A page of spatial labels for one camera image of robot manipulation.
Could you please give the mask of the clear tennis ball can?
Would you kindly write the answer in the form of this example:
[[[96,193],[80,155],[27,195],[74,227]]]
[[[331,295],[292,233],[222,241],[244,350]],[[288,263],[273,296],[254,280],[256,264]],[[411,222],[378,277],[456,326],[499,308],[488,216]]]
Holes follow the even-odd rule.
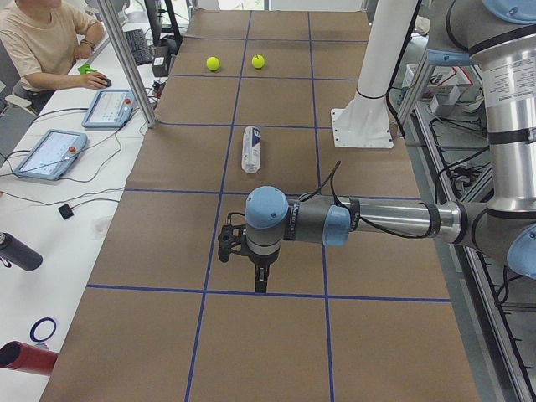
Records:
[[[260,169],[260,130],[256,126],[244,129],[241,167],[248,174],[257,173]]]

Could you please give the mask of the yellow tennis ball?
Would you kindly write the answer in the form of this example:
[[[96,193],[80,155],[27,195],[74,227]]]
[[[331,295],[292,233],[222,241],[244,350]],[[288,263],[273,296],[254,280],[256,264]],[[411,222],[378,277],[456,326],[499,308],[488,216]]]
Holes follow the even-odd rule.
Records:
[[[215,56],[206,59],[206,67],[209,71],[217,71],[220,67],[219,59]]]
[[[251,59],[251,65],[256,70],[261,70],[265,66],[265,57],[262,54],[255,54]]]

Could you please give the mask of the small black square puck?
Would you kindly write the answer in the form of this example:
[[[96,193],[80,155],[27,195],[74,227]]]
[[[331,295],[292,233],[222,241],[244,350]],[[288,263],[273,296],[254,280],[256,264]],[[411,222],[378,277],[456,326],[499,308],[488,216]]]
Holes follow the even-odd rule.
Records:
[[[68,204],[63,204],[58,207],[58,211],[62,219],[67,220],[74,216],[73,209]]]

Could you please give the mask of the far blue teach pendant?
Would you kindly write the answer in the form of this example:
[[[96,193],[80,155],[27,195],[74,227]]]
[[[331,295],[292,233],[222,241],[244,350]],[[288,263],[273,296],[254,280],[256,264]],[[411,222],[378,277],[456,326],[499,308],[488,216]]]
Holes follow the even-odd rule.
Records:
[[[135,105],[131,90],[98,90],[81,125],[88,129],[121,128],[130,120]]]

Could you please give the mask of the blue teach pendant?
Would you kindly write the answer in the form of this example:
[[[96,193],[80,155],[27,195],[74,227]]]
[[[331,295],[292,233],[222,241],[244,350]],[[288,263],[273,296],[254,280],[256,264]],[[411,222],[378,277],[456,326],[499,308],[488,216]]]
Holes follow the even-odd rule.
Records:
[[[87,135],[84,133],[48,130],[13,173],[20,178],[57,180],[85,150],[86,143]]]
[[[81,125],[88,129],[121,128],[130,120],[135,105],[131,90],[98,90]]]

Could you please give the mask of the black power adapter box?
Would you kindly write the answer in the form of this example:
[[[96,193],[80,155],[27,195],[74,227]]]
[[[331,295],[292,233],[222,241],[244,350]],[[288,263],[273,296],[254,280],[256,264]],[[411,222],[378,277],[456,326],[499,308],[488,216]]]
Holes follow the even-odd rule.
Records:
[[[153,49],[152,72],[155,77],[168,76],[170,52],[168,46],[157,46]]]

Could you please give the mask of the near blue teach pendant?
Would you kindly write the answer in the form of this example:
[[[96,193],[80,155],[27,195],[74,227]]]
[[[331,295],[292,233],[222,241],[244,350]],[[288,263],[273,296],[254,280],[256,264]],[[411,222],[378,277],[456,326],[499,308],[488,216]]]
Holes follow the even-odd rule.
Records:
[[[57,180],[85,150],[86,143],[87,135],[84,133],[48,130],[13,173],[20,178]]]

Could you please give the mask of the black water bottle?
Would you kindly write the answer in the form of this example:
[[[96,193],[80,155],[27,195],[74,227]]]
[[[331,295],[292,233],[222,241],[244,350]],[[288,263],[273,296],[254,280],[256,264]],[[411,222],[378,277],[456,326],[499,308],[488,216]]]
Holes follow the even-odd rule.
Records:
[[[10,268],[13,265],[25,271],[34,271],[43,263],[43,257],[9,233],[1,233],[1,263]]]

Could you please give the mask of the black keyboard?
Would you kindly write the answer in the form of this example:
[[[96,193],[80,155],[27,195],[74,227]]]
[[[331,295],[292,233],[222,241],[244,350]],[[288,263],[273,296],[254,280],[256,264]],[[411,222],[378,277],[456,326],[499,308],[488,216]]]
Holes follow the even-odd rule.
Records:
[[[152,54],[142,29],[133,29],[123,32],[136,65],[145,65],[152,62]]]

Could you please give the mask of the red cylinder tube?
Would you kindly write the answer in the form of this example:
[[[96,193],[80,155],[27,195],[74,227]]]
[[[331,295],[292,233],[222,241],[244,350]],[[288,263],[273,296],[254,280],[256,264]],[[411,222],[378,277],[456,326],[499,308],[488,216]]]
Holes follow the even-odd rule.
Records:
[[[1,347],[1,368],[50,376],[58,354],[44,348],[12,341]]]

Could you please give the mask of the green plastic clip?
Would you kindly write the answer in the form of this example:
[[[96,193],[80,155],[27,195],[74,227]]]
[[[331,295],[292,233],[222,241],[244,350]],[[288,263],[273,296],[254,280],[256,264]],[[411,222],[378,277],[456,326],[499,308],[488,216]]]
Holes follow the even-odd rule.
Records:
[[[84,63],[82,64],[79,68],[78,68],[78,71],[81,75],[87,75],[89,73],[95,73],[97,72],[96,69],[93,69],[88,63]]]

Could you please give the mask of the person in beige shirt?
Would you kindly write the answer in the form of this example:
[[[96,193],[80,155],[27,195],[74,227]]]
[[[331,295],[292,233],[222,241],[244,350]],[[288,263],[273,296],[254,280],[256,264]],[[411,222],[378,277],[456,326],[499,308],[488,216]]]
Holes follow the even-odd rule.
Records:
[[[14,94],[40,113],[57,90],[104,89],[101,72],[72,74],[104,36],[94,17],[62,1],[13,1],[1,10],[1,41],[20,81]]]

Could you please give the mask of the aluminium frame post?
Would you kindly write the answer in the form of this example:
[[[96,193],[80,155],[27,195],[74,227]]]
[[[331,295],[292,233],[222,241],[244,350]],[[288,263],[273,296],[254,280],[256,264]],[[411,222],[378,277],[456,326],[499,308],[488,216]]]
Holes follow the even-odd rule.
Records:
[[[145,85],[143,84],[142,77],[139,74],[135,60],[128,47],[117,13],[111,1],[97,0],[97,4],[100,8],[101,16],[112,46],[116,52],[116,56],[123,68],[129,86],[136,97],[138,107],[142,112],[147,127],[153,128],[157,122],[157,118],[152,104],[148,100]]]

